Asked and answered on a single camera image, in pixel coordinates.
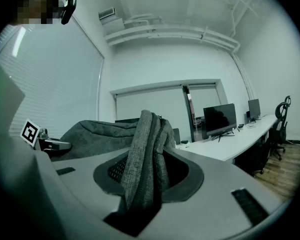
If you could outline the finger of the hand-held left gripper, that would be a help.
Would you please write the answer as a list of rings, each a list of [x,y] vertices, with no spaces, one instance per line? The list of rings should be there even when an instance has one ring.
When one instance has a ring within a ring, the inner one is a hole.
[[[47,149],[53,151],[62,151],[62,150],[70,150],[72,148],[72,144],[69,142],[60,141],[55,138],[48,138],[45,140],[45,145]]]

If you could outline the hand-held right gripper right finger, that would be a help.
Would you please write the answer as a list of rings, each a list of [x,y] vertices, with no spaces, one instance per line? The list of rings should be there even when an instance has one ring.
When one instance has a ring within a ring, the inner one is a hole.
[[[271,216],[282,201],[237,166],[185,150],[178,155],[201,167],[204,180],[188,200],[165,203],[144,230],[146,240],[223,240],[247,232],[252,223],[232,192],[247,190]]]

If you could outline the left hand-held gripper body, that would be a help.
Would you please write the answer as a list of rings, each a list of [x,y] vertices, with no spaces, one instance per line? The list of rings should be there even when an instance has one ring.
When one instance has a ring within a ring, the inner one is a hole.
[[[43,151],[44,141],[48,138],[48,130],[27,118],[20,132],[20,137],[34,150]]]

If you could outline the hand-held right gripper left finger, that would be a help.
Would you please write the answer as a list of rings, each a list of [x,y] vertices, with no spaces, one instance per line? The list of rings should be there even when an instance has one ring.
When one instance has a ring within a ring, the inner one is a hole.
[[[44,152],[36,153],[41,181],[67,240],[131,240],[104,222],[119,209],[120,197],[105,193],[94,181],[100,164],[127,149],[71,160],[52,162]]]

